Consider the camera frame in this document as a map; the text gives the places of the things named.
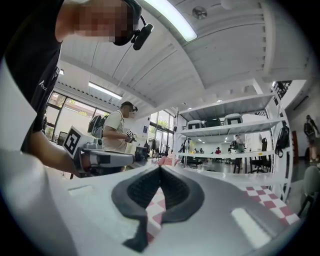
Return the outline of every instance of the sticker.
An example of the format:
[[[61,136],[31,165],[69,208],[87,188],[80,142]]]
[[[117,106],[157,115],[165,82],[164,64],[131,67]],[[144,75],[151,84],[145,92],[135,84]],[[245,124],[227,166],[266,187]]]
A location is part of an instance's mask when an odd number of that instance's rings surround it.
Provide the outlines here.
[[[73,155],[77,144],[80,140],[81,135],[78,134],[74,129],[71,129],[66,140],[64,141],[64,147],[68,152]]]

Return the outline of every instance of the smoke detector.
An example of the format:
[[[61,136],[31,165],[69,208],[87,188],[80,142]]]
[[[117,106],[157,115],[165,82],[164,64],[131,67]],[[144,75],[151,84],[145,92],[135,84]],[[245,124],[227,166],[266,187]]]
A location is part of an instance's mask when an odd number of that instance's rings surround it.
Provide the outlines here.
[[[198,20],[204,20],[208,16],[208,12],[202,6],[197,6],[192,10],[192,16]]]

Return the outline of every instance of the red and white checkered pattern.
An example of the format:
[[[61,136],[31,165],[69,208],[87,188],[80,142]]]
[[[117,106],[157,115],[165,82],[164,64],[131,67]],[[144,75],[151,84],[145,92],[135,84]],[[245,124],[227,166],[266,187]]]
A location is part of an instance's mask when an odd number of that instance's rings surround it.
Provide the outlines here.
[[[244,191],[256,202],[259,202],[263,206],[267,207],[286,225],[291,225],[299,220],[299,217],[294,214],[290,208],[266,186],[248,186],[239,187],[239,189]]]
[[[246,195],[251,197],[256,202],[259,202],[263,206],[270,209],[270,211],[278,216],[286,225],[291,225],[299,220],[299,217],[294,214],[290,208],[267,187],[249,186],[239,187],[239,189],[244,191]],[[160,223],[162,219],[162,213],[164,211],[166,211],[165,196],[162,189],[159,188],[154,198],[151,200],[151,203],[146,208],[148,215],[147,237],[149,242],[151,242],[161,230]]]

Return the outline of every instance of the fluorescent light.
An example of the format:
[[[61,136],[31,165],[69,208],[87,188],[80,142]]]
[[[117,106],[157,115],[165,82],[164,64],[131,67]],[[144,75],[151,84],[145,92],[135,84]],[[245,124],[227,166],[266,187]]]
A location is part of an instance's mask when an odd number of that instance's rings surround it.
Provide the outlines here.
[[[118,99],[118,100],[121,100],[121,99],[122,99],[122,97],[121,97],[120,95],[115,94],[114,92],[112,92],[112,91],[110,91],[110,90],[107,90],[107,89],[105,89],[105,88],[102,88],[101,86],[96,85],[96,84],[94,84],[94,83],[92,83],[92,82],[89,82],[88,85],[89,85],[89,87],[92,87],[92,88],[94,88],[94,89],[97,89],[98,91],[103,92],[103,93],[105,93],[105,94],[109,94],[110,96],[115,97],[115,98]]]
[[[167,0],[144,0],[168,19],[180,32],[184,40],[190,42],[198,36],[182,14]]]

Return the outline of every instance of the white shelving unit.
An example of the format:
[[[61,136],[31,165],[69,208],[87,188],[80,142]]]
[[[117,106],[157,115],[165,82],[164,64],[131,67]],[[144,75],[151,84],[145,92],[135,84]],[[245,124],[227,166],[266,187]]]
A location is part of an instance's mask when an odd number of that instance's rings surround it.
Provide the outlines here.
[[[278,95],[274,92],[257,94],[252,96],[246,96],[236,99],[230,99],[226,101],[216,102],[212,104],[207,104],[192,109],[177,111],[176,124],[178,123],[179,115],[182,116],[187,122],[192,120],[209,120],[209,119],[221,119],[229,114],[254,114],[256,112],[266,111],[268,113],[267,107],[269,106],[272,99],[276,98],[280,103]],[[204,139],[212,136],[233,136],[236,134],[251,134],[258,132],[271,131],[272,132],[272,144],[273,148],[276,147],[276,142],[278,138],[278,132],[282,127],[282,122],[286,122],[289,126],[287,115],[282,108],[281,104],[278,104],[277,112],[272,111],[272,114],[268,116],[273,116],[276,118],[255,121],[255,122],[245,122],[239,124],[222,125],[215,127],[206,127],[199,129],[187,129],[182,130],[178,127],[178,130],[174,134],[174,145],[175,145],[175,156],[184,157],[195,157],[195,158],[254,158],[260,156],[270,156],[272,159],[271,171],[268,173],[251,173],[251,174],[233,174],[233,173],[218,173],[205,170],[191,169],[185,166],[185,169],[191,172],[197,172],[201,175],[205,175],[211,178],[225,180],[232,184],[243,185],[243,186],[272,186],[273,192],[278,196],[282,197],[282,200],[286,200],[288,196],[288,191],[290,187],[292,168],[293,168],[293,158],[292,158],[292,145],[286,148],[283,152],[283,157],[280,158],[275,154],[274,150],[271,151],[255,151],[255,152],[244,152],[239,154],[201,154],[201,153],[182,153],[177,152],[177,136],[185,136],[191,139]],[[289,152],[289,167],[287,170],[287,152]]]

